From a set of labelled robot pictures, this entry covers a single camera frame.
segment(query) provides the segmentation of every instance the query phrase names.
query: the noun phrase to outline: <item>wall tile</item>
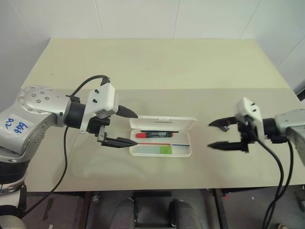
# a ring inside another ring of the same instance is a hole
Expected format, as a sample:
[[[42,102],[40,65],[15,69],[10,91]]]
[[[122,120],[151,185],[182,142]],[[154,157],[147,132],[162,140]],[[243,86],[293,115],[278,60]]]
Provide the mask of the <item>wall tile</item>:
[[[242,35],[259,0],[180,0],[175,38]]]
[[[178,0],[96,0],[106,38],[172,38]]]
[[[93,0],[12,0],[38,41],[102,38]]]
[[[0,16],[0,111],[10,106],[43,49],[9,3]]]
[[[305,88],[305,37],[281,62],[278,70],[296,93]]]
[[[256,38],[278,65],[304,35],[304,0],[262,0],[242,38]]]
[[[0,19],[2,18],[8,3],[9,0],[0,0]]]

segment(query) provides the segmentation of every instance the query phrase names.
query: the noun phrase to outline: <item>green eraser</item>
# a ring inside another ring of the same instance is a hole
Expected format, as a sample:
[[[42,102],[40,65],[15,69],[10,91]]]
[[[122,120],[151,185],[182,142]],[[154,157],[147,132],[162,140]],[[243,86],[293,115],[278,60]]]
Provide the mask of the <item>green eraser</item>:
[[[172,146],[161,146],[160,154],[172,154]]]

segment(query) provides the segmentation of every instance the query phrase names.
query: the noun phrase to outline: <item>beige tabletop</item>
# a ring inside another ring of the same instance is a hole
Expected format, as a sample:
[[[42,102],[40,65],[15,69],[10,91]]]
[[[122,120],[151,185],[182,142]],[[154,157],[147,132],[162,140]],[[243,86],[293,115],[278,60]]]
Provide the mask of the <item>beige tabletop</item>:
[[[293,91],[253,40],[52,39],[22,87],[41,84],[69,94],[86,78],[105,74],[120,104],[138,115],[191,116],[189,158],[131,156],[128,149],[100,146],[93,135],[68,131],[69,168],[58,191],[275,186],[279,171],[258,144],[250,153],[218,151],[215,141],[238,141],[236,127],[224,133],[207,125],[234,115],[246,96],[263,117],[302,107]],[[78,94],[85,103],[90,82]],[[110,137],[130,137],[129,120],[113,116]],[[28,191],[49,191],[64,166],[63,128],[51,127],[32,159]],[[286,144],[267,144],[289,168]],[[305,183],[295,153],[291,184]]]

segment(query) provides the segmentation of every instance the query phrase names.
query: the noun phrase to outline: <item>floor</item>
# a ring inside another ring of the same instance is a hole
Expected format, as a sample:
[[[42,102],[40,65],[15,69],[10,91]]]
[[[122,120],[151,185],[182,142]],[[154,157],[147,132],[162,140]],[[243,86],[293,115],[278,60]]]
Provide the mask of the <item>floor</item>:
[[[290,229],[305,229],[305,213],[300,210],[295,199],[297,191],[302,192],[302,187],[288,188],[276,206],[270,229],[275,229],[277,223],[284,223]],[[168,205],[173,198],[177,198],[192,205],[203,228],[219,229],[214,198],[208,190],[182,189],[171,192],[171,197],[139,198],[138,222],[166,223]],[[274,193],[275,188],[271,187],[227,194],[223,202],[229,229],[260,228],[265,210]],[[107,229],[115,207],[132,194],[133,191],[97,192],[94,201],[91,201],[86,229]],[[28,206],[39,198],[28,197]],[[53,229],[77,229],[81,206],[80,197],[54,194],[26,216],[24,222],[30,229],[49,229],[50,225]]]

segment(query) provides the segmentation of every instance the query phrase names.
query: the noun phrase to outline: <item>robotic arm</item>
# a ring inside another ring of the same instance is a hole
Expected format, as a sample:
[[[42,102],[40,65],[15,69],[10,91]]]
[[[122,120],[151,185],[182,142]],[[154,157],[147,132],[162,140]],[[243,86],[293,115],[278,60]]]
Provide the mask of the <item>robotic arm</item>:
[[[99,78],[103,78],[102,83],[89,93],[87,104],[81,104],[75,96],[80,88],[64,96],[36,85],[21,90],[15,103],[0,113],[0,206],[9,205],[7,200],[12,196],[19,197],[28,164],[50,126],[66,125],[80,129],[82,134],[87,131],[102,146],[122,148],[137,144],[130,139],[107,136],[105,127],[110,124],[111,115],[138,116],[119,105],[118,95],[107,76]]]
[[[257,139],[265,141],[265,136],[272,143],[292,141],[305,166],[305,109],[277,114],[274,118],[262,119],[259,107],[247,98],[237,103],[237,112],[233,117],[217,119],[209,124],[223,131],[228,131],[229,125],[237,124],[241,135],[240,142],[215,142],[208,146],[220,150],[241,150],[249,152],[248,144]]]

